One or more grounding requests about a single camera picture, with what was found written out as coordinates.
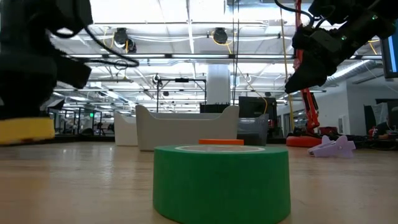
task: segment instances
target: white column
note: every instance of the white column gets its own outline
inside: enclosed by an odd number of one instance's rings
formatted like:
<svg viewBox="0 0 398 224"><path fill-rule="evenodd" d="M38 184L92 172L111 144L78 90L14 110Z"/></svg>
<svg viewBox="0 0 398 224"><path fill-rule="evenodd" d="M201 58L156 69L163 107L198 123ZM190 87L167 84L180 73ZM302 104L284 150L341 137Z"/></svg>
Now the white column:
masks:
<svg viewBox="0 0 398 224"><path fill-rule="evenodd" d="M231 78L229 65L208 65L207 104L231 102Z"/></svg>

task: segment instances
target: yellow foam block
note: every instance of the yellow foam block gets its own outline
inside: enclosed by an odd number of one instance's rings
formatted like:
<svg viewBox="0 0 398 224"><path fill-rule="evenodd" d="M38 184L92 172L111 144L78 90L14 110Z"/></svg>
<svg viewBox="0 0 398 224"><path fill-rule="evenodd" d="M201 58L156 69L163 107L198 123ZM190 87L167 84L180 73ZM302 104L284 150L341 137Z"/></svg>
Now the yellow foam block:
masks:
<svg viewBox="0 0 398 224"><path fill-rule="evenodd" d="M0 121L0 144L15 144L54 138L50 118L16 118Z"/></svg>

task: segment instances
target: green tape roll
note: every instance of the green tape roll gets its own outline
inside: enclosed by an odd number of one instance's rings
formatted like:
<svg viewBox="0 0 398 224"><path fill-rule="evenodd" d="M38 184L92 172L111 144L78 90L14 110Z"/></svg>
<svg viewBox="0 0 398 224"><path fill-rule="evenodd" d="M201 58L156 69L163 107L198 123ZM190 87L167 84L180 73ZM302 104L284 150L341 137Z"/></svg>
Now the green tape roll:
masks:
<svg viewBox="0 0 398 224"><path fill-rule="evenodd" d="M290 213L284 148L160 146L154 208L186 224L278 223Z"/></svg>

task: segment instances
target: desk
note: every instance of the desk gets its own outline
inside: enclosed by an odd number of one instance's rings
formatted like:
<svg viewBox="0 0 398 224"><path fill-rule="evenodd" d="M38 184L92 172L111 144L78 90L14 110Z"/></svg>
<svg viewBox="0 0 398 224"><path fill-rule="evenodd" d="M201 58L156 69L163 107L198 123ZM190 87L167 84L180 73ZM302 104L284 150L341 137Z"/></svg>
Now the desk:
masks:
<svg viewBox="0 0 398 224"><path fill-rule="evenodd" d="M283 224L398 220L398 153L289 154L292 214ZM1 148L1 223L174 223L152 208L153 155L109 142Z"/></svg>

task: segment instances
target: purple plastic object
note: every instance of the purple plastic object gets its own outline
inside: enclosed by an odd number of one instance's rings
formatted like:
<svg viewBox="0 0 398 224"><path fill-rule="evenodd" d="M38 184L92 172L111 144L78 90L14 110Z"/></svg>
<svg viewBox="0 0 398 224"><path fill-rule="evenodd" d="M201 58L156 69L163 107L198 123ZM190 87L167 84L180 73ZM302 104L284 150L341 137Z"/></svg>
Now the purple plastic object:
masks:
<svg viewBox="0 0 398 224"><path fill-rule="evenodd" d="M322 144L312 147L308 153L315 157L340 156L344 158L354 157L355 144L348 141L347 136L341 136L337 141L331 141L328 136L322 137Z"/></svg>

